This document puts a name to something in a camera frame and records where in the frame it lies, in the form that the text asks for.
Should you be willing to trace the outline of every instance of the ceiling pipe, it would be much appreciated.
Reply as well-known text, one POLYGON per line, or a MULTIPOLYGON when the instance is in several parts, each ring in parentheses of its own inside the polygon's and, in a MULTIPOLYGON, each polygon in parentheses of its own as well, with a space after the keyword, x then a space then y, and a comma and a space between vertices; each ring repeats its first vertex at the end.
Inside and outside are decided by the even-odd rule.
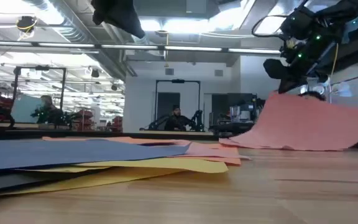
MULTIPOLYGON (((52 3, 54 8, 64 17, 64 21, 60 26, 72 26, 71 29, 55 29, 64 38, 72 43, 98 43, 98 39, 88 30, 88 28, 82 23, 80 18, 73 12, 73 10, 62 0, 23 0, 40 10, 47 10, 51 7, 49 3, 52 3)), ((97 55, 89 55, 95 60, 101 62, 101 66, 108 71, 109 74, 116 74, 116 78, 125 80, 128 69, 123 69, 122 64, 117 60, 111 58, 105 50, 100 50, 97 55)))

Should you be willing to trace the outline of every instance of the machine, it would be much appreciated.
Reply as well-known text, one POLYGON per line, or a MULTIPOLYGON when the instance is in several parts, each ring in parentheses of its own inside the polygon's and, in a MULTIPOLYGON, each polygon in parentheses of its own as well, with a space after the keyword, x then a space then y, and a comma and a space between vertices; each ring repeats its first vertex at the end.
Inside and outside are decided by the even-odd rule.
POLYGON ((286 18, 280 26, 280 34, 255 33, 255 29, 265 18, 252 28, 252 34, 257 37, 278 37, 284 41, 280 52, 288 66, 277 59, 267 59, 264 62, 269 77, 281 80, 279 93, 307 84, 307 77, 316 77, 319 82, 325 82, 329 72, 319 66, 320 62, 330 56, 328 52, 332 49, 335 50, 335 61, 338 48, 358 39, 358 0, 341 0, 318 12, 305 7, 307 2, 308 0, 304 0, 288 16, 278 16, 286 18))

